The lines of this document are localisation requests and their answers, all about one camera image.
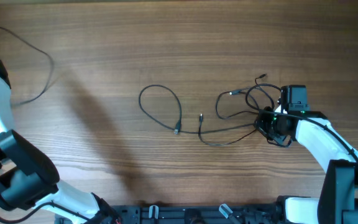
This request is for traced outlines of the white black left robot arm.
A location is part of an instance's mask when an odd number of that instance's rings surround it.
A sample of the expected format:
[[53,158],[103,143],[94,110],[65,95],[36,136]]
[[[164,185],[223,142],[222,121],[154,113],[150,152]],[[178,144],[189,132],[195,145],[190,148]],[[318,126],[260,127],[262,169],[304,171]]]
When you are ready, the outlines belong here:
[[[28,211],[15,223],[41,209],[72,223],[121,223],[113,208],[94,193],[82,192],[60,179],[53,162],[16,132],[11,111],[11,84],[0,60],[0,208]],[[0,216],[1,223],[10,221]]]

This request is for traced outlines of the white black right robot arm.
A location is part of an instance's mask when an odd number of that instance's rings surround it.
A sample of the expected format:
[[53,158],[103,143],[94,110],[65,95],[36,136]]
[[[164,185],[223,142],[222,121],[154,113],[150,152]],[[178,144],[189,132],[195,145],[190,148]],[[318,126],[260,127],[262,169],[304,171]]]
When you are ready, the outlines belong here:
[[278,107],[256,107],[255,128],[268,143],[305,147],[325,172],[319,198],[280,197],[282,223],[358,223],[358,150],[308,105],[303,85],[280,89]]

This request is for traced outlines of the black cable silver USB plug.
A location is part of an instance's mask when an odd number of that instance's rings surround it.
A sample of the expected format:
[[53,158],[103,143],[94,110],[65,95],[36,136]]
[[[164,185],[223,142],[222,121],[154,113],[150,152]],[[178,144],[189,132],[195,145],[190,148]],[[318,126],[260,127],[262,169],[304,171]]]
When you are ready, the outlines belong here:
[[15,32],[0,26],[0,73],[8,85],[22,87],[14,93],[12,106],[38,100],[52,85],[54,59]]

